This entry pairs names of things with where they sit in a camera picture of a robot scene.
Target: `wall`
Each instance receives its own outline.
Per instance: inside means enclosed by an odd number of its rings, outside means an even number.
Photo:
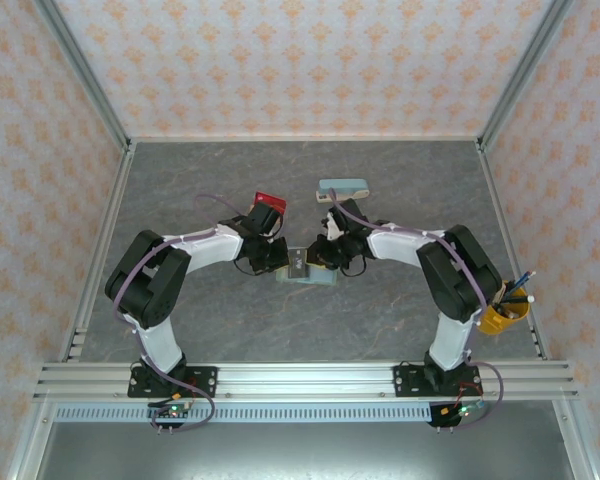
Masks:
[[[575,361],[600,447],[600,0],[575,0],[489,154],[551,353]]]
[[[58,3],[132,136],[476,136],[551,2]]]
[[[61,352],[119,157],[33,1],[0,1],[0,478]]]

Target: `red object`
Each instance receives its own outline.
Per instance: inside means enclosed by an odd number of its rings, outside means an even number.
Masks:
[[[458,404],[460,403],[460,399],[464,395],[464,391],[467,389],[466,387],[473,388],[476,392],[478,392],[480,394],[480,398],[482,398],[482,400],[484,400],[484,398],[482,397],[484,395],[484,393],[483,393],[482,387],[480,385],[476,385],[475,383],[460,382],[459,387],[460,387],[460,393],[458,394],[458,398],[456,398],[456,403],[453,406],[453,408],[456,408],[458,406]]]
[[[256,192],[256,197],[253,199],[253,204],[265,203],[270,207],[273,207],[280,215],[284,215],[284,211],[287,209],[287,202],[282,198],[274,197],[263,192]]]

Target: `aluminum frame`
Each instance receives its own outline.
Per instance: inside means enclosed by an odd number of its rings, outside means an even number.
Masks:
[[[396,397],[392,367],[399,363],[220,363],[215,401],[219,405],[280,405],[306,403],[377,405],[453,401],[455,397]],[[546,400],[556,406],[560,430],[576,479],[600,479],[600,464],[587,437],[588,425],[573,412],[583,410],[568,362],[519,360],[491,362],[504,379],[504,401]],[[34,407],[25,428],[10,479],[36,478],[58,406],[134,405],[146,399],[126,396],[127,363],[48,363],[35,388]],[[486,401],[495,401],[498,382],[480,368]]]
[[[520,263],[513,247],[510,230],[507,225],[506,216],[502,209],[502,204],[495,188],[493,175],[484,151],[484,145],[476,142],[476,149],[480,157],[480,163],[484,171],[491,199],[496,210],[496,216],[500,225],[500,230],[505,241],[505,247],[511,266],[516,277],[522,274]],[[538,324],[533,309],[527,317],[529,326],[538,348],[538,354],[543,360],[548,361],[552,358],[548,349],[548,339],[542,327]],[[600,456],[594,447],[595,442],[591,433],[591,419],[589,413],[583,407],[582,402],[565,402],[564,400],[554,400],[553,409],[556,412],[560,432],[565,441],[565,449],[569,456],[572,469],[576,478],[600,480]]]
[[[573,0],[553,0],[553,3],[549,6],[538,30],[531,39],[531,43],[522,55],[509,83],[493,109],[484,132],[479,137],[479,143],[485,151],[489,149],[498,136],[500,128],[509,117],[520,93],[531,78],[535,66],[551,43],[572,3]]]
[[[87,57],[82,52],[78,42],[71,33],[71,29],[62,15],[62,11],[55,0],[35,0],[35,3],[38,6],[41,16],[47,22],[49,30],[51,30],[51,33],[53,33],[58,40],[62,51],[86,90],[87,95],[100,114],[109,134],[121,148],[126,147],[129,143],[129,137],[126,134],[118,115],[111,106],[107,94],[104,92],[100,82],[98,82],[98,79],[93,73],[89,62],[87,61]]]
[[[475,135],[232,135],[230,137],[131,137],[135,143],[231,143],[231,142],[473,142]]]
[[[78,329],[86,329],[89,326],[91,309],[93,308],[93,303],[95,302],[96,294],[98,292],[102,269],[104,268],[107,252],[109,251],[109,244],[111,243],[113,229],[116,224],[116,219],[118,218],[118,211],[120,210],[120,204],[122,203],[127,179],[129,178],[129,171],[131,170],[131,164],[133,163],[134,153],[135,144],[133,143],[124,150],[118,166],[116,178],[111,188],[111,192],[109,193],[107,206],[100,221],[98,238],[92,253],[85,286],[82,290],[75,315],[74,326]]]
[[[226,402],[379,402],[396,397],[388,362],[214,363],[218,367],[216,401]],[[493,361],[503,377],[504,400],[577,399],[579,392],[566,361]],[[486,400],[498,396],[491,369],[480,367]],[[129,399],[128,363],[47,363],[34,389],[34,402],[140,402]],[[451,397],[412,397],[415,402],[454,401]]]

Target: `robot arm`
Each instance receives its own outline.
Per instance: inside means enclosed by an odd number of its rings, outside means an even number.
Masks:
[[[367,222],[355,201],[347,200],[340,206],[353,217]],[[309,251],[327,268],[348,268],[354,257],[362,255],[422,269],[440,309],[436,337],[425,356],[425,365],[429,365],[425,375],[434,388],[448,384],[448,378],[464,363],[473,323],[480,314],[480,300],[450,253],[420,231],[384,221],[376,223],[381,229],[371,229],[345,216],[335,206],[323,224],[326,235],[318,235]],[[455,249],[489,302],[501,289],[502,279],[469,229],[456,225],[431,233],[444,238]]]
[[[135,275],[120,301],[124,319],[134,326],[142,343],[144,363],[150,359],[162,372],[180,379],[186,358],[175,340],[170,314],[186,274],[241,258],[249,259],[254,275],[288,264],[284,238],[268,236],[279,217],[275,209],[258,203],[249,215],[202,232],[161,237],[145,230],[135,238],[109,277],[105,293],[114,300],[141,259],[159,245],[169,244]]]

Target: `floor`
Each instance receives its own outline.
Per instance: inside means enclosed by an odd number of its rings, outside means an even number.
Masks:
[[[81,359],[138,358],[102,293],[138,232],[205,229],[194,195],[222,194],[246,210],[262,190],[288,202],[288,244],[308,246],[328,209],[315,200],[322,178],[366,179],[371,195],[359,206],[372,220],[424,229],[468,226],[503,278],[511,277],[471,142],[140,143]],[[218,220],[232,216],[211,200],[206,208]],[[422,273],[395,262],[372,261],[363,276],[339,275],[335,286],[249,277],[226,263],[189,275],[172,319],[189,361],[420,360],[434,338],[437,309]],[[473,347],[476,358],[536,356],[526,321],[497,337],[476,335]]]
[[[505,402],[479,427],[424,423],[53,426],[39,480],[572,480],[551,402]]]

